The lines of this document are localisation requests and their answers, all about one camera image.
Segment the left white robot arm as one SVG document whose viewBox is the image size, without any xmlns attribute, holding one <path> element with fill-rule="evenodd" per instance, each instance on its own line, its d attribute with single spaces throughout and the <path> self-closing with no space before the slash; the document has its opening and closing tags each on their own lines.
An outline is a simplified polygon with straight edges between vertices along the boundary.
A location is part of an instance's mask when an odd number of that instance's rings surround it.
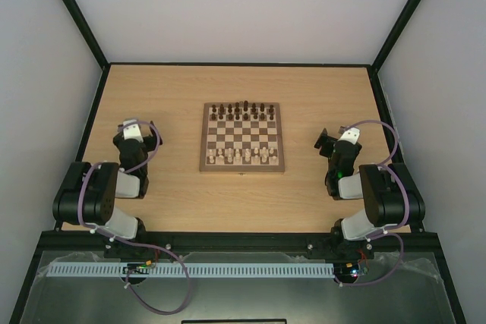
<svg viewBox="0 0 486 324">
<path fill-rule="evenodd" d="M 148 161 L 163 143 L 158 132 L 141 136 L 120 132 L 113 143 L 118 162 L 73 162 L 52 204 L 55 220 L 88 228 L 111 240 L 140 240 L 146 234 L 142 219 L 115 205 L 117 199 L 142 199 L 149 187 Z"/>
</svg>

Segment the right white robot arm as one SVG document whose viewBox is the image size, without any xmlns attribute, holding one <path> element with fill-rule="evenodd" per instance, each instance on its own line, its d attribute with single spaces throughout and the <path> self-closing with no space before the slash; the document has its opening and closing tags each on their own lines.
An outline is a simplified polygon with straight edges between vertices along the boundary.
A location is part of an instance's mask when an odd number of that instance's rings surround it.
<svg viewBox="0 0 486 324">
<path fill-rule="evenodd" d="M 392 229 L 415 225 L 425 217 L 424 200 L 405 164 L 367 164 L 354 168 L 361 152 L 360 130 L 350 128 L 341 137 L 324 129 L 314 144 L 327 158 L 324 178 L 327 193 L 335 200 L 362 200 L 364 208 L 335 224 L 339 233 L 331 238 L 333 252 L 349 256 L 358 241 L 383 236 Z"/>
</svg>

